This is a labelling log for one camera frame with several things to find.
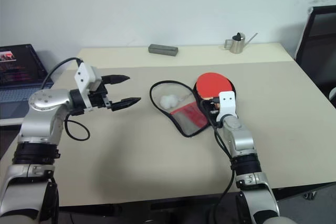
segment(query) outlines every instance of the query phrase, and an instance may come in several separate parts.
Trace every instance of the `black chair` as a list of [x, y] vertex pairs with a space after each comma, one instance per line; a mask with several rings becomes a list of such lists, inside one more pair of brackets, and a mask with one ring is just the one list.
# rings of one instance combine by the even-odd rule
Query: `black chair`
[[296, 62], [336, 108], [336, 5], [309, 9]]

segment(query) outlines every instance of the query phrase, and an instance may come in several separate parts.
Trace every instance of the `gray eraser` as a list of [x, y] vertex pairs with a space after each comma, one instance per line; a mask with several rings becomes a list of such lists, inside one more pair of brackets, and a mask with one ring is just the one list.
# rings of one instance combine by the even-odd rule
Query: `gray eraser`
[[177, 47], [169, 47], [169, 46], [150, 44], [150, 46], [148, 47], [148, 52], [150, 52], [152, 54], [176, 56], [176, 54], [178, 52], [178, 48]]

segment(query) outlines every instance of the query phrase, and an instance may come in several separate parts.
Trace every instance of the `laptop keyboard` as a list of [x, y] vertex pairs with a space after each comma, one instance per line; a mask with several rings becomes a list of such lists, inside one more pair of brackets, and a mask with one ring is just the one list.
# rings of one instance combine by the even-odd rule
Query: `laptop keyboard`
[[0, 90], [0, 102], [28, 101], [39, 88]]

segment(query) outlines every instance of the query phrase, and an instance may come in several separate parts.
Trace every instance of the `white cotton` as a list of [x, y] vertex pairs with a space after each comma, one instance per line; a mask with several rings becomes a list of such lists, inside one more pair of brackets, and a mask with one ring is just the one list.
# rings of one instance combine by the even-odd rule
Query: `white cotton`
[[174, 94], [163, 95], [160, 98], [160, 106], [165, 110], [176, 107], [178, 103], [179, 98]]

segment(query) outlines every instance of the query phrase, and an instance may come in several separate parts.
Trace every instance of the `white wall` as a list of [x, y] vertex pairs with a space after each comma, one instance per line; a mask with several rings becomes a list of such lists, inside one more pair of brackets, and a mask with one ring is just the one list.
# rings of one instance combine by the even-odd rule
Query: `white wall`
[[237, 31], [293, 53], [309, 6], [336, 0], [1, 0], [1, 45], [55, 61], [82, 47], [220, 44]]

